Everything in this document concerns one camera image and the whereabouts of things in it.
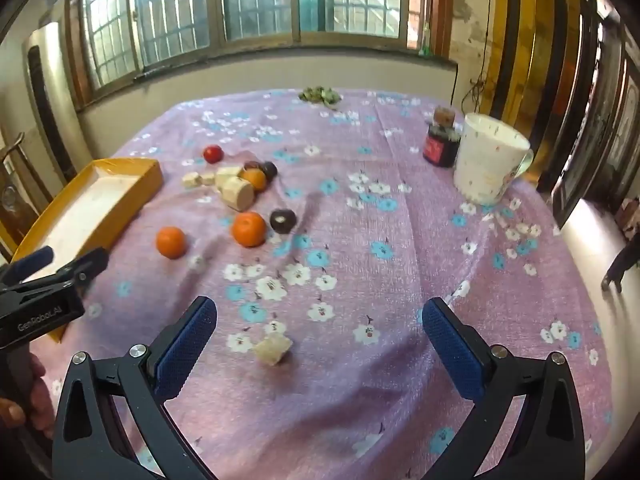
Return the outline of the left hand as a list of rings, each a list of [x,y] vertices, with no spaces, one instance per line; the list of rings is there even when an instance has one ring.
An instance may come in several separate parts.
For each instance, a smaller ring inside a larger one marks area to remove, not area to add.
[[[43,380],[46,368],[38,356],[31,353],[29,355],[29,369],[32,388],[27,396],[27,401],[16,403],[6,398],[0,400],[1,428],[15,429],[24,426],[25,422],[29,420],[35,430],[51,440],[54,434],[55,410],[50,391]]]

